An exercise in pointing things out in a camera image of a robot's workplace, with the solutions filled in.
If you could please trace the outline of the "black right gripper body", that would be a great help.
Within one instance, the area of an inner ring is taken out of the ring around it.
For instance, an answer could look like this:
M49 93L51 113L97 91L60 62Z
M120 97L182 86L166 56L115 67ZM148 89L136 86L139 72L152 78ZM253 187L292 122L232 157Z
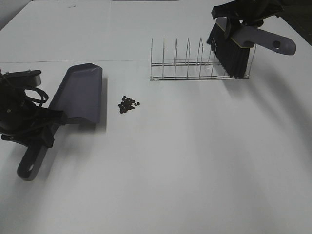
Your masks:
M212 8L213 19L227 17L254 24L284 11L278 0L233 0Z

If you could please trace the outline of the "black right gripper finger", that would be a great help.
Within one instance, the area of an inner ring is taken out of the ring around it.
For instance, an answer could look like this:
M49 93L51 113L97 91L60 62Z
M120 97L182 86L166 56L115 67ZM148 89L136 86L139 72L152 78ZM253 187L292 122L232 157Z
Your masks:
M225 39L230 38L239 29L240 29L239 19L226 18L226 28L224 32Z

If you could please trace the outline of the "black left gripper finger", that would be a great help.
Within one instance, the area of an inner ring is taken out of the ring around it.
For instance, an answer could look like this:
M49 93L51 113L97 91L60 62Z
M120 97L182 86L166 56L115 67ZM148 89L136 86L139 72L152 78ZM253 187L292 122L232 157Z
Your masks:
M54 132L52 126L44 126L40 132L40 140L46 148L52 148L54 144Z
M51 110L47 108L41 109L41 123L47 124L65 124L65 112L59 110Z

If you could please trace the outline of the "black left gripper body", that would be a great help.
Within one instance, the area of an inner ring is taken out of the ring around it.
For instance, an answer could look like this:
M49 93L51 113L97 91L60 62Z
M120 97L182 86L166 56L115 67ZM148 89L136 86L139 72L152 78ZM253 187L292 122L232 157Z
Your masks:
M0 86L1 139L29 146L45 125L41 123L46 92L31 87Z

